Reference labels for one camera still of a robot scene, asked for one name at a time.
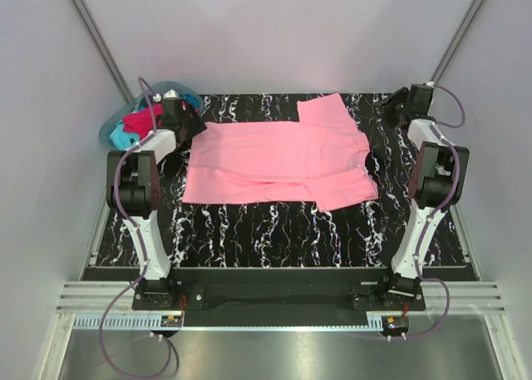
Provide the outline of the pink t shirt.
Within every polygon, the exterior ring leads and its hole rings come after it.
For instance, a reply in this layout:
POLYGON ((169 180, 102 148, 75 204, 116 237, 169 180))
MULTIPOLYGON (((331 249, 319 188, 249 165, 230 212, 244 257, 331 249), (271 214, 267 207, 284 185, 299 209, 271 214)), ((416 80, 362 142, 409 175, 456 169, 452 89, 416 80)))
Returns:
POLYGON ((341 96, 300 101, 297 108, 297 121, 208 123, 192 141, 183 201, 301 201, 325 212, 376 200, 367 136, 341 96))

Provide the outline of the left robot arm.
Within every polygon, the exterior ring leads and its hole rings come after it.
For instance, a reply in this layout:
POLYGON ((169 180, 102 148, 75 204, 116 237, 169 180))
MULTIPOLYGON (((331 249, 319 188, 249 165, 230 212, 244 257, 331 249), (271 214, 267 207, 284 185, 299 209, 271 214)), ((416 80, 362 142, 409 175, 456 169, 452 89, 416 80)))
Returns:
POLYGON ((171 89, 145 97, 141 108, 118 121, 107 156, 106 203, 130 232, 140 274, 130 282, 136 309, 169 310, 184 304, 158 225, 162 191, 158 165, 205 131, 200 108, 189 94, 171 89))

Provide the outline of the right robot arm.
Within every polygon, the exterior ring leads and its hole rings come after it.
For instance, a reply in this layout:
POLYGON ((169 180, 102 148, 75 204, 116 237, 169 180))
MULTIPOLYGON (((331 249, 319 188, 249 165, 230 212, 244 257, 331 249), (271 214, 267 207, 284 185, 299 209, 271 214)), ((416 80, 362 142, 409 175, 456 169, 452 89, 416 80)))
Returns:
POLYGON ((433 81, 413 84, 380 102, 388 123, 406 132, 417 149, 407 192, 410 217, 387 274, 379 281, 377 301, 387 310, 398 310, 422 301, 423 259, 439 223, 459 202, 470 159, 470 150, 453 144, 442 128, 465 124, 465 109, 448 88, 433 81), (461 121, 452 125, 430 115, 434 91, 447 93, 458 104, 461 121))

